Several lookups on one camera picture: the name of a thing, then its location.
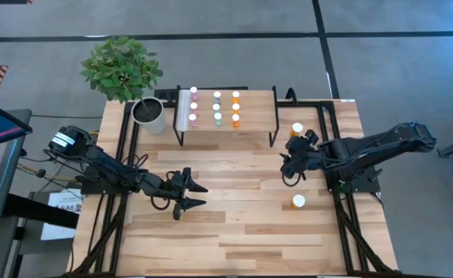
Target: paper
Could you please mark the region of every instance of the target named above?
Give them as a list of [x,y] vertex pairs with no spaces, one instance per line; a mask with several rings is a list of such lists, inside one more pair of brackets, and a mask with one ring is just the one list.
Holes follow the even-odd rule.
[[[70,189],[70,191],[82,198],[80,189]],[[82,207],[82,200],[74,196],[67,190],[63,190],[60,193],[49,194],[48,205],[60,209],[65,209],[69,212],[75,212],[80,214],[80,208]],[[51,225],[44,223],[43,232],[41,233],[41,240],[54,240],[54,239],[70,239],[75,236],[75,229],[69,229],[60,227],[57,225]]]

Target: plant pot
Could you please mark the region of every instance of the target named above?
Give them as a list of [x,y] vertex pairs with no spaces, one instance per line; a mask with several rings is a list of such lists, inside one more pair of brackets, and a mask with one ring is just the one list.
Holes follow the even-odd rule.
[[134,103],[131,115],[136,123],[152,134],[160,134],[166,129],[163,103],[155,97],[145,97]]

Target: wooden table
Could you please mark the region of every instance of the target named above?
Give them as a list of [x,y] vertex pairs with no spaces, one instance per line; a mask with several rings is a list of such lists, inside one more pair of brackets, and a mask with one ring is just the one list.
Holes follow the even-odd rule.
[[182,135],[179,138],[180,145],[183,145],[183,134],[186,131],[236,131],[236,132],[264,132],[270,134],[271,138],[276,137],[278,132],[278,115],[276,112],[276,94],[273,90],[237,90],[240,93],[239,100],[239,126],[233,126],[233,96],[234,90],[219,90],[220,97],[220,110],[222,114],[221,126],[216,126],[216,120],[213,110],[215,98],[213,96],[216,90],[198,90],[197,95],[199,99],[197,103],[197,126],[193,127],[192,122],[189,120],[189,115],[192,113],[190,104],[191,100],[190,90],[179,91],[179,104],[177,106],[176,115],[174,115],[174,126]]
[[[189,197],[207,200],[207,204],[184,212],[180,222],[172,219],[172,205],[160,212],[152,208],[144,194],[131,195],[117,275],[346,273],[333,200],[323,173],[307,171],[308,180],[293,188],[281,181],[282,158],[278,153],[286,153],[284,145],[291,125],[297,121],[305,130],[319,132],[316,109],[278,110],[280,131],[272,148],[262,133],[210,131],[191,133],[190,141],[180,147],[171,128],[172,108],[166,109],[169,126],[163,134],[139,129],[136,154],[149,154],[145,168],[164,178],[167,171],[191,167],[193,178],[209,193],[188,192]],[[363,136],[355,103],[336,100],[335,110],[342,137]],[[98,145],[110,155],[116,153],[123,111],[124,106],[116,102],[107,103],[104,111]],[[325,119],[330,126],[329,117]],[[132,124],[128,126],[129,141]],[[306,206],[297,211],[289,205],[295,194],[306,197]],[[354,196],[364,238],[389,267],[396,269],[380,203],[370,194]],[[98,201],[97,195],[83,201],[73,242],[76,266],[87,254]],[[103,214],[104,208],[95,239],[100,235]],[[356,246],[350,234],[349,241],[353,265],[358,269]],[[112,246],[111,240],[104,270],[108,269]]]

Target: white bottle cap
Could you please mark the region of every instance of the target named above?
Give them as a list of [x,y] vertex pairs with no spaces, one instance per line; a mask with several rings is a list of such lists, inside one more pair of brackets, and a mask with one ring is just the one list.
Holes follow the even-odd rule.
[[297,132],[297,133],[300,133],[302,132],[302,130],[304,129],[302,124],[300,123],[295,123],[291,126],[291,129],[294,131],[294,132]]
[[295,207],[301,208],[305,204],[305,198],[302,195],[295,195],[291,202]]

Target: potted plant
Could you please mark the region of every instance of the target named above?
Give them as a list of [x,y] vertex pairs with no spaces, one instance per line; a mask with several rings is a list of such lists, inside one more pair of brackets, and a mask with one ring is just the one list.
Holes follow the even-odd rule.
[[99,90],[108,100],[118,99],[120,103],[140,100],[132,107],[132,118],[153,134],[166,129],[163,104],[155,97],[143,97],[144,88],[153,90],[157,78],[163,76],[159,63],[147,57],[156,56],[128,37],[110,38],[102,46],[96,45],[90,58],[82,62],[80,73],[90,82],[92,90]]

